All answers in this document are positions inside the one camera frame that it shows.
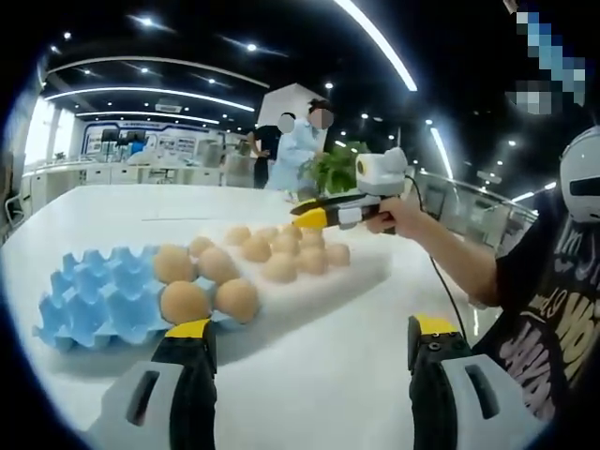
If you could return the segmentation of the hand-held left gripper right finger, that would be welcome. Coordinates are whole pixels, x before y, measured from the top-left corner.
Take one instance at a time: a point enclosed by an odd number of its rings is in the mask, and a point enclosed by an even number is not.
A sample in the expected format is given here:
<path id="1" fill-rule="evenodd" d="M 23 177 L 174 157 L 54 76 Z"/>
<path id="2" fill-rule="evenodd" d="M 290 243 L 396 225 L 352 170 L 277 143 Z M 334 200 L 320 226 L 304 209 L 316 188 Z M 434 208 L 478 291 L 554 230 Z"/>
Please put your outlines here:
<path id="1" fill-rule="evenodd" d="M 524 449 L 540 433 L 520 386 L 445 319 L 408 324 L 415 449 Z"/>

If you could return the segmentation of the person's right hand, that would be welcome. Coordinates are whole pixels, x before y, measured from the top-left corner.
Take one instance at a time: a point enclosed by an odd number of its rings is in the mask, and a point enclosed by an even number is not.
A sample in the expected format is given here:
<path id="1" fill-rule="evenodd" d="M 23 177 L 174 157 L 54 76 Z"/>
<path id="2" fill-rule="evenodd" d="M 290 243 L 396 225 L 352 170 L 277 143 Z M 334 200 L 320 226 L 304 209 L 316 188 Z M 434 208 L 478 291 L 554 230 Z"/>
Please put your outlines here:
<path id="1" fill-rule="evenodd" d="M 379 206 L 379 213 L 366 224 L 372 233 L 383 233 L 393 229 L 397 235 L 416 240 L 427 221 L 427 214 L 413 202 L 393 197 L 383 200 Z"/>

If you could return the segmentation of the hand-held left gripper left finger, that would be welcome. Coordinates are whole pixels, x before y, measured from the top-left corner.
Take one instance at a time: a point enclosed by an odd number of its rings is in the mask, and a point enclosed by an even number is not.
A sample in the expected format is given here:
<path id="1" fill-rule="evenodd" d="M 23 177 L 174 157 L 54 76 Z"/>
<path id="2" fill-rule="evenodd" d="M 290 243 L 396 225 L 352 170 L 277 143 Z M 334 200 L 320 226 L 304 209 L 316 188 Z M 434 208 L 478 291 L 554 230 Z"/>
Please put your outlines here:
<path id="1" fill-rule="evenodd" d="M 105 392 L 87 442 L 93 449 L 214 449 L 217 366 L 211 321 L 176 325 L 149 360 Z"/>

